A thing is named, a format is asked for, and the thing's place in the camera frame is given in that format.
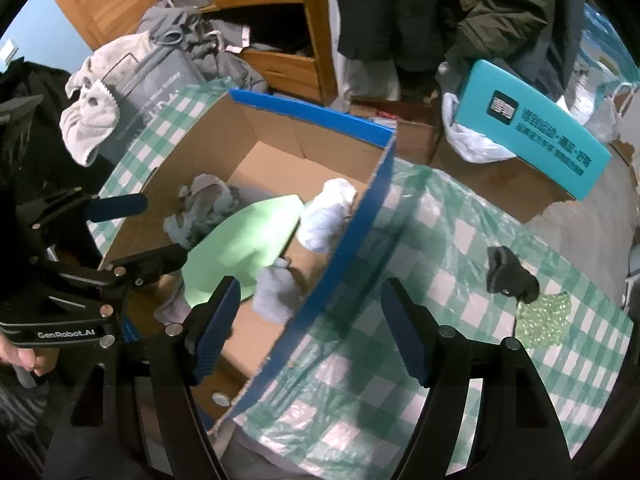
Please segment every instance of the blue wall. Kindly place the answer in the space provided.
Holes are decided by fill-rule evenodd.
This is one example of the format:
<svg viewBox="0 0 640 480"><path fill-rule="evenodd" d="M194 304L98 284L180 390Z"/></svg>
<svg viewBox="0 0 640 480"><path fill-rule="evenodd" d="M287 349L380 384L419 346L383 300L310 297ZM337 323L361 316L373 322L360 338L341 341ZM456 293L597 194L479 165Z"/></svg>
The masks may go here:
<svg viewBox="0 0 640 480"><path fill-rule="evenodd" d="M62 13L55 0L29 0L0 39L18 46L14 59L62 68L73 73L92 51ZM4 62L0 70L4 72Z"/></svg>

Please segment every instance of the gray bag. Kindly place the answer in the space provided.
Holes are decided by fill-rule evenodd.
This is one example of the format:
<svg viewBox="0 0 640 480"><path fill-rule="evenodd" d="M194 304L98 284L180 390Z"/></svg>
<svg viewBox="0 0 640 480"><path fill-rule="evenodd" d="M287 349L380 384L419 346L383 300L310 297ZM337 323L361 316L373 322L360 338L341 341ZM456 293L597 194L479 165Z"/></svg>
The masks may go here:
<svg viewBox="0 0 640 480"><path fill-rule="evenodd" d="M120 162L142 130L180 90L205 81L180 50L182 38L175 31L164 38L166 41L159 41L159 46L140 60L135 70L110 87L120 109L120 121L98 152L113 164ZM133 57L127 54L118 63L129 56Z"/></svg>

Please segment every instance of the teal box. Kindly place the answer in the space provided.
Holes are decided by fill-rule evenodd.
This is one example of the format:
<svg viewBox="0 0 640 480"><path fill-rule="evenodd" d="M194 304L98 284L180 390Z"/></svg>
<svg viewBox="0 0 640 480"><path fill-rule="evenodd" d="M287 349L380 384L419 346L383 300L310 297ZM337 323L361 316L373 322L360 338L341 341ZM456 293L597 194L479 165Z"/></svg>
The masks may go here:
<svg viewBox="0 0 640 480"><path fill-rule="evenodd" d="M473 66L455 120L515 153L578 200L611 157L553 101L485 60Z"/></svg>

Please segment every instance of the green paper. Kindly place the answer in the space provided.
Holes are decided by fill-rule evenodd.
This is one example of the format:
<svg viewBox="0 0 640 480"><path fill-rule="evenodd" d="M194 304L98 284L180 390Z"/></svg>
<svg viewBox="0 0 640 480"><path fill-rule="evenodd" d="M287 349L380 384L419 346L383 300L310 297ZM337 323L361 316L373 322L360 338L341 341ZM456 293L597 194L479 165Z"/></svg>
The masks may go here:
<svg viewBox="0 0 640 480"><path fill-rule="evenodd" d="M571 312L569 294L540 294L530 304L518 304L515 336L525 348L542 348L562 344L569 329Z"/></svg>
<svg viewBox="0 0 640 480"><path fill-rule="evenodd" d="M296 229L304 204L295 195L263 200L227 218L190 252L182 268L189 306L205 303L225 276L253 295L258 271L272 265Z"/></svg>

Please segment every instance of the finger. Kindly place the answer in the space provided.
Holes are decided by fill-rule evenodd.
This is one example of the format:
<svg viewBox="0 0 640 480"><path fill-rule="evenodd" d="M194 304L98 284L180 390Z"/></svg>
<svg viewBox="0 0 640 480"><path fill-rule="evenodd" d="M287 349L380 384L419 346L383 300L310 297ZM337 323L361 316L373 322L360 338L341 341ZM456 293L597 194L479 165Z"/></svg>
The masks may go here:
<svg viewBox="0 0 640 480"><path fill-rule="evenodd" d="M36 365L36 352L31 348L18 348L18 358L18 364L30 372Z"/></svg>
<svg viewBox="0 0 640 480"><path fill-rule="evenodd" d="M0 334L0 358L12 365L21 365L18 349Z"/></svg>
<svg viewBox="0 0 640 480"><path fill-rule="evenodd" d="M41 377L48 374L56 367L58 362L58 348L43 348L38 350L35 357L34 373Z"/></svg>

